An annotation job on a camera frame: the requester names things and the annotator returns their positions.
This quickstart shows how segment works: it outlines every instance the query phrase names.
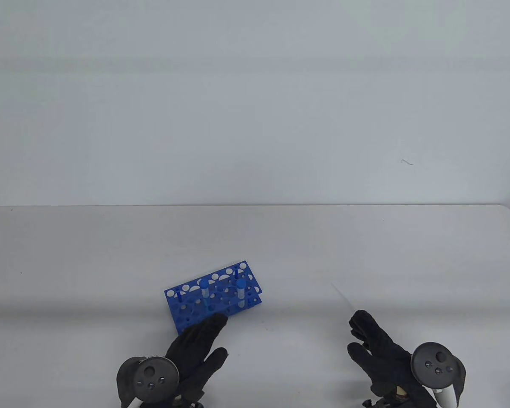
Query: white wall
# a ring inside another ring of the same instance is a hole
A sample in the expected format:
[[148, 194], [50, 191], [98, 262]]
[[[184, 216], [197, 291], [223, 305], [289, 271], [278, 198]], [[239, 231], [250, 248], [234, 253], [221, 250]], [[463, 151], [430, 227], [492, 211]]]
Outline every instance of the white wall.
[[510, 206], [510, 1], [0, 0], [0, 205]]

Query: blue test tube rack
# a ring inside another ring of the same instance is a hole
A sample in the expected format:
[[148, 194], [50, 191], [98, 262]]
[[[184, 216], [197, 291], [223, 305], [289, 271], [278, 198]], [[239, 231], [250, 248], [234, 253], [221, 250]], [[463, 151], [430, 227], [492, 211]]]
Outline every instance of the blue test tube rack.
[[[201, 289], [201, 286], [206, 286], [206, 281], [208, 288]], [[240, 288], [245, 287], [243, 299], [238, 298], [238, 282]], [[208, 297], [203, 296], [206, 290], [209, 291]], [[232, 316], [259, 305], [261, 293], [263, 290], [246, 261], [164, 291], [178, 334], [214, 313]]]

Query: table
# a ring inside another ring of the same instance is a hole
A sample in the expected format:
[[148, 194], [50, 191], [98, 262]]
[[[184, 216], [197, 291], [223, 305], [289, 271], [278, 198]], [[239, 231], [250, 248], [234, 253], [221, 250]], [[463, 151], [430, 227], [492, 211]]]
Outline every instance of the table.
[[467, 206], [0, 207], [0, 408], [119, 406], [115, 374], [176, 335], [162, 291], [247, 260], [214, 408], [360, 407], [351, 311], [467, 367], [461, 406], [510, 407], [510, 211]]

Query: test tube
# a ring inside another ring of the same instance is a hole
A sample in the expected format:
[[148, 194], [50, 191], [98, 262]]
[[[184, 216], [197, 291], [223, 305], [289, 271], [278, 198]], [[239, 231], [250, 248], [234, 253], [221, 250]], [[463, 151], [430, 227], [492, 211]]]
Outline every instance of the test tube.
[[200, 290], [202, 292], [202, 297], [207, 299], [210, 297], [210, 282], [207, 279], [200, 280]]
[[236, 281], [236, 291], [238, 292], [238, 299], [240, 301], [238, 302], [239, 307], [244, 307], [246, 305], [246, 301], [243, 299], [246, 297], [246, 280], [245, 279], [239, 279]]

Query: black glove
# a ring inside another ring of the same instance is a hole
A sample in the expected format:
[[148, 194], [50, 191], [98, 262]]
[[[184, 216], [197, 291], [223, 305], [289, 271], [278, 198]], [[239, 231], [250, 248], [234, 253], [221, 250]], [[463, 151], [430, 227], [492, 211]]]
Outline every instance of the black glove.
[[[225, 315], [214, 314], [187, 328], [172, 342], [165, 357], [172, 361], [179, 371], [178, 388], [169, 400], [157, 404], [144, 403], [142, 408], [171, 407], [173, 398], [180, 395], [186, 403], [197, 402], [203, 396], [202, 388], [213, 373], [222, 367], [228, 356], [226, 349], [222, 347], [216, 348], [208, 356], [215, 338], [226, 323]], [[132, 357], [125, 361], [117, 372], [121, 408], [127, 408], [135, 397], [133, 376], [140, 361], [144, 359], [145, 357]]]
[[397, 392], [400, 386], [416, 408], [436, 408], [429, 392], [415, 379], [410, 366], [411, 354], [395, 344], [374, 318], [364, 310], [350, 320], [351, 334], [363, 342], [348, 344], [348, 353], [372, 381], [370, 389], [379, 397]]

